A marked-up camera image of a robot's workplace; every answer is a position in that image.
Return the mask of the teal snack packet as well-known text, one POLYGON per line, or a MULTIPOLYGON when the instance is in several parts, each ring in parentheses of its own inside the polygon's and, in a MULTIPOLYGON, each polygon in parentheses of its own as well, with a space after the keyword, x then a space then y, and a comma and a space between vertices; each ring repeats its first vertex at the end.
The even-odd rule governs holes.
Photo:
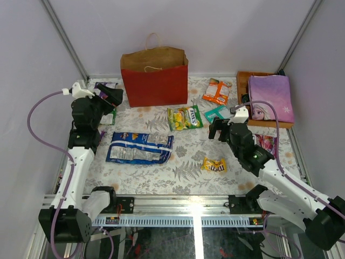
POLYGON ((225 105, 220 105, 217 108, 207 111, 204 115, 209 123, 213 123, 215 117, 220 119, 230 119, 233 117, 233 114, 231 114, 230 110, 225 105))

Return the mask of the purple snack packet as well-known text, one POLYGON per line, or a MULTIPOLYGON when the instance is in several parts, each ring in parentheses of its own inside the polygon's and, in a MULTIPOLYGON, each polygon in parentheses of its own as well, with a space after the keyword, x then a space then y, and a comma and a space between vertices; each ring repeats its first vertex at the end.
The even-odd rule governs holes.
POLYGON ((117 87, 117 83, 112 82, 96 82, 93 88, 93 92, 102 99, 106 99, 109 94, 114 92, 117 87))

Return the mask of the red green snack packet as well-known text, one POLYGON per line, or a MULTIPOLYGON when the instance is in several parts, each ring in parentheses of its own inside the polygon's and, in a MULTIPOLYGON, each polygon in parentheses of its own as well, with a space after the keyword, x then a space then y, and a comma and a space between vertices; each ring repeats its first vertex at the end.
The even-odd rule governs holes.
POLYGON ((111 113, 103 115, 100 121, 100 125, 114 125, 116 118, 116 108, 111 113))

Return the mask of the purple berries packet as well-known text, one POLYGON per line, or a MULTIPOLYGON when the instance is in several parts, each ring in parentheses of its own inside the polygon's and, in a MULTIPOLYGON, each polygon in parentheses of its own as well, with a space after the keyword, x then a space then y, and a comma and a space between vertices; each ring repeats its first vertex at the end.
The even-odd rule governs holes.
POLYGON ((101 131, 100 132, 100 141, 102 140, 102 138, 104 137, 105 134, 106 134, 106 131, 101 131))
POLYGON ((277 157, 277 138, 268 135, 254 134, 255 144, 270 152, 275 158, 277 157))

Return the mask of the yellow green candy packet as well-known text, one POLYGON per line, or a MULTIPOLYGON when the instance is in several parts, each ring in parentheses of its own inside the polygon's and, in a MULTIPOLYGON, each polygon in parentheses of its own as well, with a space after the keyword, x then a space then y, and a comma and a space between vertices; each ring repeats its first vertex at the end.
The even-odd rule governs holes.
POLYGON ((168 108, 168 123, 171 131, 192 130, 203 127, 197 105, 180 108, 168 108))

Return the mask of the orange snack packet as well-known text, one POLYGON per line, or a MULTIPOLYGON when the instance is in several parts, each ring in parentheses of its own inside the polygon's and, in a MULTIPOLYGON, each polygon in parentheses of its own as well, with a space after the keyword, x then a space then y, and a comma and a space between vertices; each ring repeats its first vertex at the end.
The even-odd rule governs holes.
POLYGON ((226 105, 231 88, 231 82, 211 78, 202 99, 218 105, 226 105))

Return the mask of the yellow M&Ms packet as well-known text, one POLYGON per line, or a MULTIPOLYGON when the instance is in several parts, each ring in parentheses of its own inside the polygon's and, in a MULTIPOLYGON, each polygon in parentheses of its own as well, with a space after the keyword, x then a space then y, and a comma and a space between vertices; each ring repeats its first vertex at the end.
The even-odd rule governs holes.
POLYGON ((212 160, 207 157, 204 158, 201 165, 201 170, 212 171, 212 172, 226 172, 226 161, 225 159, 212 160))

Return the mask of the red brown paper bag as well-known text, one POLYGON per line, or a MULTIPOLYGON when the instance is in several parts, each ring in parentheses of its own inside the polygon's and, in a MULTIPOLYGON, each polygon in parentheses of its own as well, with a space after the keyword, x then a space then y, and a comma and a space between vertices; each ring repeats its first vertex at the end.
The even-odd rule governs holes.
POLYGON ((120 59, 130 107, 186 104, 188 65, 184 50, 163 46, 158 34, 149 34, 144 50, 120 59))

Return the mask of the blue Doritos chips bag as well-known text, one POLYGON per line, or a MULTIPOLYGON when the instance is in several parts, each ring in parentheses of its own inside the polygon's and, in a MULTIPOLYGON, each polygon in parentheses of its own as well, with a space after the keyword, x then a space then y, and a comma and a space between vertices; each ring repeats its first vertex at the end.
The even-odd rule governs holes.
POLYGON ((106 161, 134 165, 164 164, 171 157, 173 143, 173 135, 114 132, 106 161))

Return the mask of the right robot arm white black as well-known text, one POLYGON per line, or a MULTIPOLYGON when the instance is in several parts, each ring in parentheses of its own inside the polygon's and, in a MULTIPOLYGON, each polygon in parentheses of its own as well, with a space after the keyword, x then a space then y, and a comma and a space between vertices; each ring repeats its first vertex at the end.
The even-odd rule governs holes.
POLYGON ((305 232, 312 243, 328 251, 344 235, 344 199, 330 198, 284 169, 277 156, 256 145, 245 123, 215 118, 209 139, 220 131, 219 141, 227 143, 243 169, 281 191, 280 198, 265 186, 257 186, 246 199, 246 208, 261 209, 281 216, 305 232))

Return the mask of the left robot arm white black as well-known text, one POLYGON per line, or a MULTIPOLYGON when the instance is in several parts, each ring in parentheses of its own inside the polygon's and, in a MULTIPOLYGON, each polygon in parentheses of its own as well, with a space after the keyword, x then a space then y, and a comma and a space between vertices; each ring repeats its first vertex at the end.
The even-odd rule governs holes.
POLYGON ((48 209, 39 213, 39 223, 50 243, 85 243, 91 235, 92 222, 104 210, 112 213, 118 200, 113 187, 95 187, 83 199, 86 176, 101 141, 98 130, 103 116, 122 103, 123 90, 98 84, 104 97, 81 88, 78 82, 63 94, 71 94, 72 129, 65 151, 68 161, 59 189, 48 209))

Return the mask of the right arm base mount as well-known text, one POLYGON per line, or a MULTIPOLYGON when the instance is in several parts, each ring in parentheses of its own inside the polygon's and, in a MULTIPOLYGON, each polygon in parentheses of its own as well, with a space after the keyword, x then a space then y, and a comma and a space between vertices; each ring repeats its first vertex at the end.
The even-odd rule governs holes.
POLYGON ((230 210, 230 214, 262 214, 263 210, 259 206, 257 199, 266 190, 268 190, 267 187, 256 185, 245 195, 229 195, 227 207, 230 210))

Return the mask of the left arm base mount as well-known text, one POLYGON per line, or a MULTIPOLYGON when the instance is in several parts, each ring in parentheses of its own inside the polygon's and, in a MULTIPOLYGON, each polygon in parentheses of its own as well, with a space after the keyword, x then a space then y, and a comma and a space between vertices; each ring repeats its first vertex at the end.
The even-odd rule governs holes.
POLYGON ((109 194, 110 202, 107 207, 105 207, 101 214, 110 214, 110 213, 117 213, 117 214, 132 214, 134 210, 134 197, 127 197, 121 196, 118 197, 114 187, 110 186, 99 186, 94 187, 91 193, 96 191, 104 191, 109 194))

